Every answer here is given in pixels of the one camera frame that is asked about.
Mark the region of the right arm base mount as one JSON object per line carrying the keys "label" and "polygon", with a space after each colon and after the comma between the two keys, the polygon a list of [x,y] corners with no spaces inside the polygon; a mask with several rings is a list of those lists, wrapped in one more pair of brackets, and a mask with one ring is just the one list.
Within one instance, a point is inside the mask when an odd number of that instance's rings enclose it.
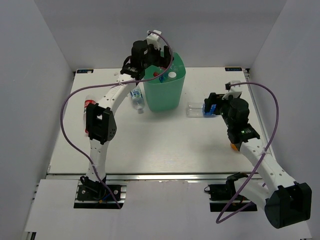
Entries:
{"label": "right arm base mount", "polygon": [[[230,175],[227,177],[226,182],[223,184],[215,183],[215,184],[209,184],[204,188],[204,192],[206,194],[209,194],[209,206],[210,206],[210,212],[212,213],[218,213],[223,210],[225,205],[228,203],[228,201],[233,197],[233,195],[236,193],[235,189],[235,181],[239,179],[248,178],[248,175],[245,173],[235,173],[233,175]],[[250,201],[242,196],[238,195],[236,199],[231,203],[231,205],[227,208],[226,212],[235,212],[242,207],[244,207],[246,204],[248,204]]]}

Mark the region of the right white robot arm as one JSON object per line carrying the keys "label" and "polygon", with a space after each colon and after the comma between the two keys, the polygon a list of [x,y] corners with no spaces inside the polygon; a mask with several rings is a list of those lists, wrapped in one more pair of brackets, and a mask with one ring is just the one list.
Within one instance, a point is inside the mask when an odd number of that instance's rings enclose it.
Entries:
{"label": "right white robot arm", "polygon": [[220,115],[231,144],[245,156],[259,173],[265,186],[251,181],[246,173],[227,177],[226,195],[231,200],[240,196],[264,210],[270,224],[276,229],[309,220],[312,190],[307,183],[299,183],[265,150],[257,131],[249,124],[249,104],[240,93],[210,93],[204,100],[205,113]]}

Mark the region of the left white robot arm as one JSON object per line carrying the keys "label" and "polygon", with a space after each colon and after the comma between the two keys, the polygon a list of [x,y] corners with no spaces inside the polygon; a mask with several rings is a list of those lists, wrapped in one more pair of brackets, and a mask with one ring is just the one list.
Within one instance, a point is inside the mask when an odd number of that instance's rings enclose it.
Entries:
{"label": "left white robot arm", "polygon": [[138,40],[131,48],[131,55],[124,61],[116,85],[97,103],[86,108],[86,130],[90,140],[90,164],[82,182],[92,182],[88,193],[99,200],[105,196],[106,155],[110,141],[117,132],[115,113],[125,97],[145,77],[150,66],[169,68],[173,61],[172,50],[168,45],[163,49],[157,41]]}

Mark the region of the crushed bottle blue label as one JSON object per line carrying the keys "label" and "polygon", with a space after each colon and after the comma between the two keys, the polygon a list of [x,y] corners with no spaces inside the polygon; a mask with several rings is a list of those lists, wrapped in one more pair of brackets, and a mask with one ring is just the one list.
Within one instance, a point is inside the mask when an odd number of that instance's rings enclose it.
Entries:
{"label": "crushed bottle blue label", "polygon": [[[163,67],[158,67],[158,68],[157,68],[157,72],[160,72],[161,74],[164,73],[164,74],[163,74],[163,76],[164,76],[164,81],[162,81],[161,83],[171,82],[171,81],[177,80],[177,79],[178,79],[179,70],[180,70],[180,65],[174,64],[174,63],[171,65],[171,67],[169,68],[169,70],[166,70],[166,69],[163,68]],[[174,80],[168,79],[168,73],[169,73],[169,72],[176,72],[176,74],[177,74],[176,79],[174,79]]]}

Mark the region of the clear bottle blue label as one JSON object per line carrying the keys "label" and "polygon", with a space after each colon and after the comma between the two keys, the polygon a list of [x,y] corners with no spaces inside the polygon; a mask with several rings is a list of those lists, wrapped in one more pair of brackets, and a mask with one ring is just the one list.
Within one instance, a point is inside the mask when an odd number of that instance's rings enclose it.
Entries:
{"label": "clear bottle blue label", "polygon": [[205,112],[205,104],[201,102],[189,102],[186,107],[186,116],[188,118],[212,118],[215,116],[216,105],[210,107],[209,112]]}

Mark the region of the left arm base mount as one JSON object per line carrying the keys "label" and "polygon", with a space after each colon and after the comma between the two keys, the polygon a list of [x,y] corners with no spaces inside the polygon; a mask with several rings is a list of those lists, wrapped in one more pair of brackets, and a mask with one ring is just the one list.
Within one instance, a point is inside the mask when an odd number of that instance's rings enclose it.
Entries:
{"label": "left arm base mount", "polygon": [[74,209],[115,209],[119,210],[126,199],[127,186],[108,184],[109,189],[99,181],[92,181],[87,176],[81,176],[78,182]]}

